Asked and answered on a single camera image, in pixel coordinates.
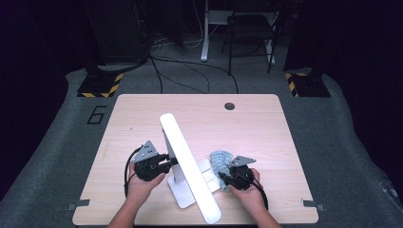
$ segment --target wooden table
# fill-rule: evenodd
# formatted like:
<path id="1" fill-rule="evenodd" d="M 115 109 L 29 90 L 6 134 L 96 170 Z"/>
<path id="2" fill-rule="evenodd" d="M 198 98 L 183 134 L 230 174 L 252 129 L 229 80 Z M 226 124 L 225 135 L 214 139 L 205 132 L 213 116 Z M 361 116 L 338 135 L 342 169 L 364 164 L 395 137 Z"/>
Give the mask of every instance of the wooden table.
<path id="1" fill-rule="evenodd" d="M 235 105 L 227 110 L 227 103 Z M 124 170 L 128 156 L 146 141 L 166 154 L 160 117 L 172 113 L 192 150 L 196 162 L 224 150 L 235 156 L 256 159 L 249 164 L 260 172 L 270 213 L 279 223 L 315 223 L 317 209 L 304 207 L 312 200 L 297 151 L 276 95 L 121 95 L 77 207 L 76 225 L 108 224 L 125 200 Z M 138 225 L 205 225 L 193 204 L 181 209 L 165 180 L 153 190 L 141 208 Z M 213 194 L 222 217 L 216 224 L 254 224 L 239 201 L 221 190 Z"/>

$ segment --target white cable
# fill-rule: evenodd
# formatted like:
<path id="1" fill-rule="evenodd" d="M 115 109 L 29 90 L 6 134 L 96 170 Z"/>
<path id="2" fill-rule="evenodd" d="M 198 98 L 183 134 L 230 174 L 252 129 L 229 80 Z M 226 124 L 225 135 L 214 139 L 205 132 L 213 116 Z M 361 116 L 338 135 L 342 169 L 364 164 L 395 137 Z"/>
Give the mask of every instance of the white cable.
<path id="1" fill-rule="evenodd" d="M 198 42 L 195 46 L 187 46 L 187 45 L 184 45 L 184 46 L 187 47 L 187 48 L 195 48 L 195 47 L 197 47 L 199 44 L 201 44 L 201 43 L 202 43 L 202 40 L 203 40 L 203 39 L 202 39 L 202 23 L 201 23 L 201 20 L 200 20 L 200 18 L 199 18 L 198 11 L 196 10 L 195 0 L 193 0 L 193 9 L 195 10 L 196 17 L 198 18 L 199 28 L 201 29 L 201 38 L 200 38 L 199 42 Z"/>

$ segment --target black cable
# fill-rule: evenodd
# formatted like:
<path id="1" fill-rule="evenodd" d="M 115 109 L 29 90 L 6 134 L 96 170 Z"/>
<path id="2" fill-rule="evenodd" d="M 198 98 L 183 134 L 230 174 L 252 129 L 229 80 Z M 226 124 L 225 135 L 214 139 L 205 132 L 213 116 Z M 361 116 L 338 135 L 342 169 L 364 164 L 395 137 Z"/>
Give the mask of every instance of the black cable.
<path id="1" fill-rule="evenodd" d="M 254 178 L 254 180 L 256 181 L 257 184 L 255 184 L 253 181 L 248 180 L 247 178 L 241 176 L 240 174 L 236 174 L 238 177 L 248 181 L 250 184 L 253 184 L 256 188 L 258 188 L 258 190 L 261 193 L 261 197 L 263 198 L 263 203 L 264 203 L 264 207 L 266 208 L 266 210 L 269 210 L 269 201 L 267 199 L 266 193 L 263 190 L 263 186 L 260 184 L 260 182 Z"/>
<path id="2" fill-rule="evenodd" d="M 133 156 L 134 156 L 137 152 L 139 152 L 142 147 L 143 147 L 143 146 L 140 146 L 139 148 L 135 149 L 135 150 L 133 151 L 133 153 L 131 153 L 131 155 L 128 157 L 127 162 L 126 162 L 126 165 L 125 165 L 125 196 L 126 196 L 126 197 L 127 197 L 127 190 L 128 190 L 128 182 L 130 181 L 130 179 L 131 179 L 134 175 L 136 175 L 136 174 L 134 173 L 129 179 L 127 179 L 127 170 L 128 170 L 128 166 L 130 165 L 130 162 L 131 162 L 131 159 L 133 158 Z"/>
<path id="3" fill-rule="evenodd" d="M 155 65 L 154 58 L 150 55 L 149 58 L 151 59 L 151 63 L 155 68 L 155 71 L 157 72 L 158 79 L 160 80 L 160 93 L 163 94 L 163 81 L 161 80 L 161 75 L 160 71 L 157 69 L 157 66 Z"/>
<path id="4" fill-rule="evenodd" d="M 175 61 L 178 61 L 178 62 L 179 62 L 179 60 L 174 59 L 174 58 L 171 58 L 171 57 L 158 56 L 158 55 L 157 55 L 157 57 L 159 57 L 159 58 L 167 58 L 167 59 L 171 59 L 171 60 L 175 60 Z M 169 81 L 171 81 L 171 82 L 173 82 L 173 83 L 176 83 L 176 84 L 178 84 L 178 85 L 180 85 L 180 86 L 185 86 L 185 87 L 194 89 L 194 90 L 196 90 L 196 91 L 198 91 L 198 92 L 200 92 L 200 93 L 203 93 L 203 94 L 208 94 L 208 93 L 210 92 L 210 81 L 208 81 L 208 78 L 207 78 L 203 73 L 201 73 L 200 71 L 198 71 L 197 69 L 195 69 L 194 67 L 191 67 L 191 66 L 189 66 L 189 65 L 187 65 L 187 64 L 184 64 L 184 63 L 181 63 L 181 64 L 184 65 L 185 67 L 189 67 L 189 68 L 195 70 L 196 72 L 198 72 L 198 73 L 205 79 L 205 81 L 207 82 L 207 92 L 200 91 L 200 90 L 196 89 L 195 87 L 191 87 L 191 86 L 189 86 L 189 85 L 184 85 L 184 84 L 178 83 L 178 82 L 176 82 L 176 81 L 174 81 L 174 80 L 172 80 L 172 79 L 169 79 L 169 78 L 167 78 L 167 77 L 165 77 L 165 76 L 164 76 L 164 78 L 167 79 L 167 80 L 169 80 Z"/>
<path id="5" fill-rule="evenodd" d="M 225 73 L 228 74 L 228 76 L 230 76 L 230 77 L 233 79 L 234 84 L 235 84 L 235 88 L 236 88 L 236 90 L 237 90 L 237 93 L 238 93 L 238 94 L 240 93 L 240 91 L 239 91 L 239 89 L 238 89 L 237 80 L 235 79 L 235 77 L 232 75 L 232 73 L 229 73 L 227 70 L 225 70 L 225 69 L 223 69 L 223 68 L 221 68 L 221 67 L 218 67 L 218 66 L 211 66 L 211 65 L 201 64 L 201 63 L 188 62 L 188 61 L 166 60 L 166 59 L 160 59 L 160 58 L 155 57 L 155 56 L 151 56 L 151 57 L 152 57 L 153 59 L 155 59 L 155 60 L 158 60 L 158 61 L 164 61 L 164 62 L 170 62 L 170 63 L 179 63 L 179 64 L 189 64 L 189 65 L 199 65 L 199 66 L 204 66 L 204 67 L 212 67 L 212 68 L 215 68 L 215 69 L 224 71 Z"/>

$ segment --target white lamp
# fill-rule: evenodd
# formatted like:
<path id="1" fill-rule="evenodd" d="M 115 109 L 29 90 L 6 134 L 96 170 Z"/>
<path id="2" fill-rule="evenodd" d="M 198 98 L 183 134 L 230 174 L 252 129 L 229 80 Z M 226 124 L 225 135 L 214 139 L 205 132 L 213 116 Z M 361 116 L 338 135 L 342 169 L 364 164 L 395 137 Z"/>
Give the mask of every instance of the white lamp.
<path id="1" fill-rule="evenodd" d="M 196 163 L 172 114 L 163 114 L 160 121 L 169 157 L 178 161 L 178 164 L 172 166 L 174 175 L 168 178 L 175 199 L 181 208 L 196 202 L 205 222 L 216 223 L 221 218 L 221 211 L 212 192 L 220 188 L 220 182 L 210 162 L 205 160 Z"/>

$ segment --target yellow black hazard tape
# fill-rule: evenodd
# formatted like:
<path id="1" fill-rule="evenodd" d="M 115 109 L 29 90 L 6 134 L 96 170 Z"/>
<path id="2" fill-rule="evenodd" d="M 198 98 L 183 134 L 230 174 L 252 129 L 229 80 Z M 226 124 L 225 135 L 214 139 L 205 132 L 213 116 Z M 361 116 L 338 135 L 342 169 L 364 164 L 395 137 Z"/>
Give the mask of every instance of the yellow black hazard tape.
<path id="1" fill-rule="evenodd" d="M 88 97 L 88 98 L 93 98 L 93 97 L 113 97 L 115 94 L 116 90 L 118 89 L 119 83 L 121 82 L 122 78 L 124 77 L 123 74 L 120 74 L 116 77 L 115 82 L 113 83 L 112 88 L 107 92 L 107 93 L 77 93 L 77 97 Z"/>
<path id="2" fill-rule="evenodd" d="M 297 75 L 298 76 L 308 76 L 305 73 L 297 73 Z M 290 87 L 290 90 L 291 90 L 291 93 L 293 94 L 293 97 L 299 97 L 298 92 L 297 92 L 297 88 L 296 88 L 296 85 L 294 84 L 292 76 L 293 76 L 293 74 L 291 74 L 291 73 L 286 73 L 285 74 L 285 78 L 287 79 L 288 86 Z"/>

